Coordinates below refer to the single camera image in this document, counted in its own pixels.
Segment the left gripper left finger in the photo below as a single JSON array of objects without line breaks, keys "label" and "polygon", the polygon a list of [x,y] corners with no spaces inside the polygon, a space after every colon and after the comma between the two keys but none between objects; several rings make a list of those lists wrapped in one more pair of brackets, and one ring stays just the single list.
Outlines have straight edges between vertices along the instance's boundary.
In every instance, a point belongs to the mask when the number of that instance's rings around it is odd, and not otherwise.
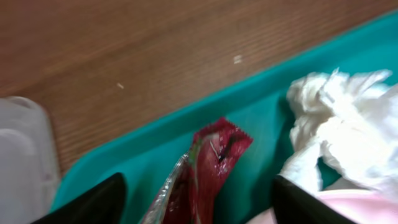
[{"label": "left gripper left finger", "polygon": [[118,172],[32,224],[118,224],[126,193],[124,177]]}]

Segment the red snack wrapper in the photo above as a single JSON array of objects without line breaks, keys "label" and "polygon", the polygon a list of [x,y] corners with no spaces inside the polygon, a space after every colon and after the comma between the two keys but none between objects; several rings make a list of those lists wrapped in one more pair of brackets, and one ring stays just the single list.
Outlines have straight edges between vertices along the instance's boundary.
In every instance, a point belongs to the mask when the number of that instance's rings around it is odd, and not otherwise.
[{"label": "red snack wrapper", "polygon": [[225,118],[196,132],[189,150],[174,165],[141,223],[212,223],[215,198],[252,142]]}]

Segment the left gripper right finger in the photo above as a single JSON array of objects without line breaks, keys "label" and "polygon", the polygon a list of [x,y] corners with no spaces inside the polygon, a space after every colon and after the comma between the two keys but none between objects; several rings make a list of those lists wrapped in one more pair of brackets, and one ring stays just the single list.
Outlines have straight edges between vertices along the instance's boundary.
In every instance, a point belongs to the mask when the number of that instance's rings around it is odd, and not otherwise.
[{"label": "left gripper right finger", "polygon": [[354,224],[281,175],[272,182],[272,206],[277,224]]}]

